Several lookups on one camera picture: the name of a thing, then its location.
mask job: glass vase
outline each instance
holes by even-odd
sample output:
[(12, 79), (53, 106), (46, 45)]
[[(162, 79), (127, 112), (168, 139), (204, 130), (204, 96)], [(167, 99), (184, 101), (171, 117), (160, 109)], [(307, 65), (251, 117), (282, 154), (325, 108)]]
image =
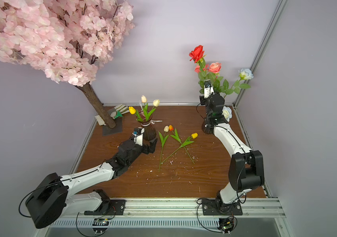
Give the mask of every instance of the glass vase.
[(140, 122), (142, 127), (144, 128), (143, 140), (146, 140), (146, 141), (151, 141), (157, 136), (157, 131), (155, 130), (155, 127), (152, 124), (151, 119), (152, 119), (152, 116), (150, 116), (148, 121)]

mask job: red rose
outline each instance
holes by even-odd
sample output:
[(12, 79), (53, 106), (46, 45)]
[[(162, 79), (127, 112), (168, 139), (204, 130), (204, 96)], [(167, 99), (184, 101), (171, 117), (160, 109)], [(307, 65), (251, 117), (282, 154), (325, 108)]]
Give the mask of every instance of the red rose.
[(190, 61), (193, 59), (197, 63), (204, 55), (203, 46), (197, 46), (193, 51), (190, 52)]

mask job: ribbon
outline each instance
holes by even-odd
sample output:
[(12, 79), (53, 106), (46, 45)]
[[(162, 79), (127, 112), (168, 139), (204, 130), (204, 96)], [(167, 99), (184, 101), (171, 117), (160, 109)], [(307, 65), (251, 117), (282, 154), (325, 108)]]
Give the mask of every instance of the ribbon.
[(149, 126), (150, 124), (155, 124), (156, 122), (163, 122), (163, 120), (150, 120), (150, 122), (148, 124), (142, 124), (142, 126), (144, 127), (147, 127)]

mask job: wooden board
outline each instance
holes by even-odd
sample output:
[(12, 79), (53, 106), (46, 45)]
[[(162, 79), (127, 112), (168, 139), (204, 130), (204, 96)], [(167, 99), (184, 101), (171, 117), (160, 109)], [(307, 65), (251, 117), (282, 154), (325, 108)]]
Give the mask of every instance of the wooden board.
[[(203, 106), (198, 107), (202, 116), (205, 116)], [(223, 189), (228, 183), (228, 170), (230, 156), (220, 140), (212, 134), (205, 134), (201, 130), (203, 119), (197, 113), (195, 106), (160, 106), (153, 114), (154, 120), (163, 120), (154, 126), (164, 134), (166, 125), (174, 126), (182, 140), (192, 133), (199, 136), (194, 143), (187, 146), (194, 157), (192, 163), (183, 148), (161, 165), (158, 172), (161, 144), (158, 137), (157, 148), (154, 154), (141, 154), (131, 165), (129, 170), (117, 179), (94, 185), (81, 193), (88, 193), (94, 189), (103, 189), (112, 198), (152, 198), (152, 197), (178, 197), (178, 198), (214, 198), (217, 191)], [(236, 116), (229, 122), (236, 135), (242, 140), (244, 137)], [(119, 134), (102, 136), (102, 128), (97, 125), (85, 154), (80, 162), (78, 171), (92, 168), (110, 159), (117, 151), (118, 145), (127, 140), (133, 129), (140, 123), (135, 115), (124, 114), (123, 132)], [(179, 147), (179, 142), (169, 137), (163, 148), (162, 160), (168, 157)], [(264, 198), (262, 187), (248, 193), (249, 198)]]

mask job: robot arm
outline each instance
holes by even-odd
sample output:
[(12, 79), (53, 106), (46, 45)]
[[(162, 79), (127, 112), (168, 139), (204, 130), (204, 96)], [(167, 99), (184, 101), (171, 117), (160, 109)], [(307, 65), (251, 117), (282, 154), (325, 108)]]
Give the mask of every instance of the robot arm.
[[(205, 105), (207, 113), (203, 131), (220, 139), (231, 156), (229, 183), (216, 197), (216, 206), (222, 211), (247, 192), (264, 184), (263, 158), (258, 150), (252, 151), (232, 131), (222, 115), (224, 98), (214, 93), (209, 80), (204, 81), (204, 96), (200, 97), (200, 102)], [(250, 164), (250, 167), (246, 168), (245, 163)]]
[(44, 228), (63, 215), (85, 211), (102, 215), (110, 209), (110, 199), (103, 190), (76, 194), (97, 183), (125, 173), (142, 153), (154, 153), (157, 139), (142, 144), (144, 129), (135, 129), (130, 139), (121, 143), (118, 152), (104, 163), (79, 173), (58, 176), (49, 174), (32, 192), (25, 204), (36, 228)]

